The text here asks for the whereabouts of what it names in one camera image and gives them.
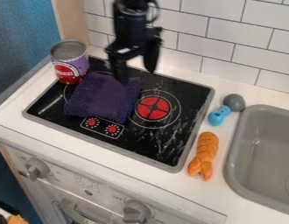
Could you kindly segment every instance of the orange plastic toy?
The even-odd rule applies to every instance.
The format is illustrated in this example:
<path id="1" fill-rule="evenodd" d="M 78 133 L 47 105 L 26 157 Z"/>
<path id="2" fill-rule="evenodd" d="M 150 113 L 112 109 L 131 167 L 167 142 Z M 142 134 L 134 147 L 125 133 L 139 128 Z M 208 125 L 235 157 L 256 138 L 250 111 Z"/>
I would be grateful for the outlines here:
<path id="1" fill-rule="evenodd" d="M 26 220 L 24 220 L 20 215 L 11 216 L 8 219 L 8 224 L 28 224 Z"/>
<path id="2" fill-rule="evenodd" d="M 188 166 L 188 173 L 196 175 L 201 173 L 203 180 L 208 181 L 212 176 L 212 160 L 218 151 L 219 139 L 212 132 L 201 133 L 198 141 L 196 156 Z"/>

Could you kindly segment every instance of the sink basin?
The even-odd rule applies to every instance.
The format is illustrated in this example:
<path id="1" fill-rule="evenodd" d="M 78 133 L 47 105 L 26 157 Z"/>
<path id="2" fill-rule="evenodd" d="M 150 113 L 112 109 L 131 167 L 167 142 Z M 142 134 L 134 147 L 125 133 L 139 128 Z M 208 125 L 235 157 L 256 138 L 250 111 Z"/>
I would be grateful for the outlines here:
<path id="1" fill-rule="evenodd" d="M 240 116 L 224 167 L 233 191 L 289 214 L 289 111 L 266 105 Z"/>

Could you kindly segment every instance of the can lid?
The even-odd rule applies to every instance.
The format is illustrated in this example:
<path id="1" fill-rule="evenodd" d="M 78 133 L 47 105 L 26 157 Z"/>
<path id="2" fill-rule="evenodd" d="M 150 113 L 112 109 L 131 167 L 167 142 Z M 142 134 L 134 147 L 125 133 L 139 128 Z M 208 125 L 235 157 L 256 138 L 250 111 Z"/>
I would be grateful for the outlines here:
<path id="1" fill-rule="evenodd" d="M 76 39 L 67 39 L 52 47 L 51 56 L 54 60 L 71 60 L 82 56 L 85 51 L 84 43 Z"/>

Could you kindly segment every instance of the black stovetop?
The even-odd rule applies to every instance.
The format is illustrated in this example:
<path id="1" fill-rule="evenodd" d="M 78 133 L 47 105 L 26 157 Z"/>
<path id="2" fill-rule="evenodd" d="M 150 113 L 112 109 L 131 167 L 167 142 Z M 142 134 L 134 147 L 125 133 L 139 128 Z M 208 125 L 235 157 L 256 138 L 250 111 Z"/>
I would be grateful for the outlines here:
<path id="1" fill-rule="evenodd" d="M 89 58 L 89 62 L 93 71 L 109 71 L 103 60 Z M 99 117 L 64 115 L 63 106 L 75 86 L 60 82 L 54 83 L 41 95 L 26 114 L 43 124 L 54 123 L 58 125 L 54 126 L 56 129 L 74 137 L 177 172 L 185 163 L 214 91 L 133 68 L 129 72 L 132 77 L 140 77 L 144 85 L 135 110 L 125 125 Z"/>

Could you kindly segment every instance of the blue wall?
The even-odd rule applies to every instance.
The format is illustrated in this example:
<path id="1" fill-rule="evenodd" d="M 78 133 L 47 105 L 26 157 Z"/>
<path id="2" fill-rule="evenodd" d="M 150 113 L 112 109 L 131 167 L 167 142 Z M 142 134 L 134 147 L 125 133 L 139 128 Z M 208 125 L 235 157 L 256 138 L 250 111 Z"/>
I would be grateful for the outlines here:
<path id="1" fill-rule="evenodd" d="M 0 94 L 59 40 L 50 0 L 0 0 Z"/>

